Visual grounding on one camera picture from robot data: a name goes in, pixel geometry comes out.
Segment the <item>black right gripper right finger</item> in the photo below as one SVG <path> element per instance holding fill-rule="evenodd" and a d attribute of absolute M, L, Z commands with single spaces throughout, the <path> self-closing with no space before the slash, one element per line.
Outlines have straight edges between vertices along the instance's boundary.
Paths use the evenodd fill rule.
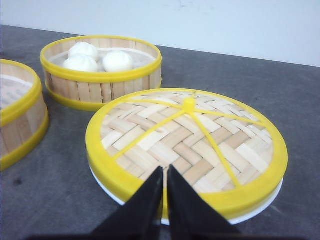
<path fill-rule="evenodd" d="M 173 167 L 167 172 L 170 233 L 173 240 L 241 240 L 243 235 L 210 207 Z"/>

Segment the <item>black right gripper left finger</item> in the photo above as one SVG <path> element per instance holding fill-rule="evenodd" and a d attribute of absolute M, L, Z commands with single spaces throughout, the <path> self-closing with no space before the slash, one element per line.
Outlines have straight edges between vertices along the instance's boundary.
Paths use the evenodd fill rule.
<path fill-rule="evenodd" d="M 95 240 L 157 240 L 163 214 L 163 169 L 90 234 Z"/>

